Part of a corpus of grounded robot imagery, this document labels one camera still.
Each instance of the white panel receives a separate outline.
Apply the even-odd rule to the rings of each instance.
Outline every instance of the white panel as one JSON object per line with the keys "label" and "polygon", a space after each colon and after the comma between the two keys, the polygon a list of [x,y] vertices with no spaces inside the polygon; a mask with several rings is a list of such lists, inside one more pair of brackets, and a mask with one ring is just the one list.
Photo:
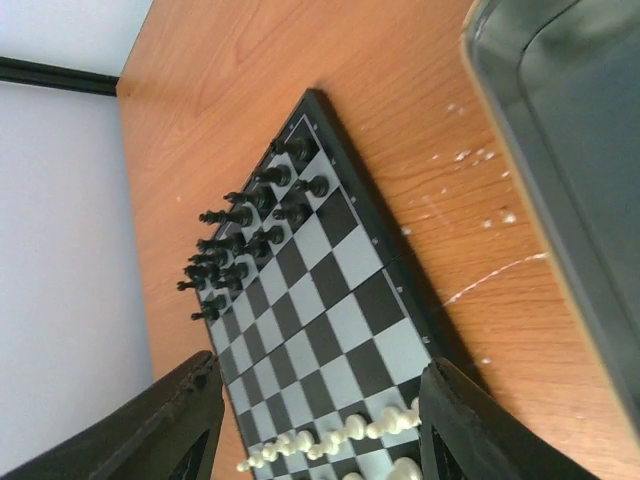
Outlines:
{"label": "white panel", "polygon": [[0,56],[119,76],[151,0],[0,0]]}
{"label": "white panel", "polygon": [[0,474],[152,381],[118,105],[0,82]]}

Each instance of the black chessboard frame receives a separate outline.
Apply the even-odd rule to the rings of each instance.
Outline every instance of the black chessboard frame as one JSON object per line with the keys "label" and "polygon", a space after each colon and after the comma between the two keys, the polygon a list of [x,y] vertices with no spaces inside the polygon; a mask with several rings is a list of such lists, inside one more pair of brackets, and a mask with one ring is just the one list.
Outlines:
{"label": "black chessboard frame", "polygon": [[[316,146],[320,145],[327,154],[339,179],[339,188],[343,189],[345,196],[350,199],[352,213],[356,215],[370,237],[382,262],[387,281],[395,286],[394,295],[396,295],[398,303],[406,308],[405,314],[414,321],[416,330],[429,355],[432,358],[444,357],[448,359],[476,383],[483,385],[470,355],[455,332],[441,301],[428,282],[415,253],[376,188],[346,130],[338,120],[329,99],[320,90],[308,89],[304,93],[275,138],[286,140],[292,132],[296,132],[298,136],[301,131],[313,140]],[[271,160],[272,155],[267,151],[256,167],[266,168]],[[296,164],[293,161],[292,163],[298,174],[302,172],[305,165]],[[250,179],[238,191],[250,192],[257,186],[257,182]],[[239,231],[241,230],[237,225],[226,224],[216,230],[213,238],[224,238]],[[265,260],[263,264],[260,264],[260,259],[257,259],[258,270],[264,267],[269,259]],[[231,295],[231,301],[237,297],[238,293]],[[200,302],[201,295],[196,296]],[[207,331],[215,349],[211,328],[207,328]],[[238,420],[233,405],[232,411]],[[250,445],[247,445],[244,437],[243,443],[248,451]]]}

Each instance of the wooden table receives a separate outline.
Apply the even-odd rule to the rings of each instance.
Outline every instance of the wooden table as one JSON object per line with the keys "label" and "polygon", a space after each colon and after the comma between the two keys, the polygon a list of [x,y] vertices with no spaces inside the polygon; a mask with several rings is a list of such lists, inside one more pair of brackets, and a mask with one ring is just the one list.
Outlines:
{"label": "wooden table", "polygon": [[[210,348],[176,292],[197,222],[308,86],[328,92],[492,392],[603,478],[640,478],[459,53],[469,0],[156,0],[118,84],[154,373]],[[213,478],[243,455],[227,415]]]}

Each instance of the gray wall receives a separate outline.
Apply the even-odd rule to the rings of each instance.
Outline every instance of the gray wall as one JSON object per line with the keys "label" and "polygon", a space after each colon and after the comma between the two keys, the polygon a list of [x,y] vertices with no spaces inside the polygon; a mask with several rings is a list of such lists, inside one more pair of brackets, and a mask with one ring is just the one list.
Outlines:
{"label": "gray wall", "polygon": [[1,474],[152,381],[116,99],[0,82],[0,267]]}
{"label": "gray wall", "polygon": [[151,0],[0,0],[0,55],[120,75]]}

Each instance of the wood grain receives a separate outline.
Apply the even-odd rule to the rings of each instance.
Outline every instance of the wood grain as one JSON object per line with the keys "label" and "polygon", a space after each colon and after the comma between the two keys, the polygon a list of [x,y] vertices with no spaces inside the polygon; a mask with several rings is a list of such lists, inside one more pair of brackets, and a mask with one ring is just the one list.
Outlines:
{"label": "wood grain", "polygon": [[[118,84],[154,373],[209,348],[194,296],[174,289],[208,232],[197,214],[223,206],[320,87],[500,403],[598,476],[640,478],[549,262],[525,261],[543,250],[458,51],[469,6],[155,1]],[[248,478],[243,455],[227,415],[213,478]]]}

